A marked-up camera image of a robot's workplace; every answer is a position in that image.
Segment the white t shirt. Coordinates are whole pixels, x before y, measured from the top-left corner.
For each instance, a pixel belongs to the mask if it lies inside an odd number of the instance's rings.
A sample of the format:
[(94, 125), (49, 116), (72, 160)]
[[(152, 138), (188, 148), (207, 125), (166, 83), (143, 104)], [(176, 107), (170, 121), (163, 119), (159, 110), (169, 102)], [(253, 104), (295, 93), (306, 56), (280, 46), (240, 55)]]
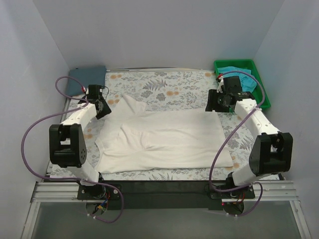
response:
[(231, 167), (221, 122), (204, 109), (149, 112), (124, 95), (96, 139), (101, 173)]

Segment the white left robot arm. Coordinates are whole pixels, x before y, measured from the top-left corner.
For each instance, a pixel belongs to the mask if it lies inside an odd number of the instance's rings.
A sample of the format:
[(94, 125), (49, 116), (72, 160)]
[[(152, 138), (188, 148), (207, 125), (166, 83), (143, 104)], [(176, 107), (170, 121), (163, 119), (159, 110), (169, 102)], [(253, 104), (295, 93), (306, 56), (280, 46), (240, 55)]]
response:
[(103, 97), (106, 86), (89, 85), (85, 98), (60, 124), (49, 128), (50, 162), (69, 170), (81, 185), (89, 186), (89, 193), (95, 199), (105, 196), (106, 187), (101, 184), (102, 175), (87, 161), (84, 129), (92, 119), (101, 119), (112, 111)]

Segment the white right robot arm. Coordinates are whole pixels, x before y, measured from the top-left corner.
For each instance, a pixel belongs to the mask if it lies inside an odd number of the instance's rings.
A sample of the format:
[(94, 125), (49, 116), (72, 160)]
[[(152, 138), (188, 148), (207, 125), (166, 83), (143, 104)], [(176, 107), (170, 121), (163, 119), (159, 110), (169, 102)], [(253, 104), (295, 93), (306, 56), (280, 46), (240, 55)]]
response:
[(255, 139), (248, 164), (230, 173), (223, 186), (214, 186), (209, 182), (211, 190), (226, 192), (229, 197), (237, 198), (245, 187), (255, 181), (290, 170), (293, 137), (270, 123), (252, 93), (243, 91), (238, 76), (220, 75), (219, 79), (218, 88), (209, 90), (205, 110), (236, 113), (242, 119), (240, 124), (246, 125)]

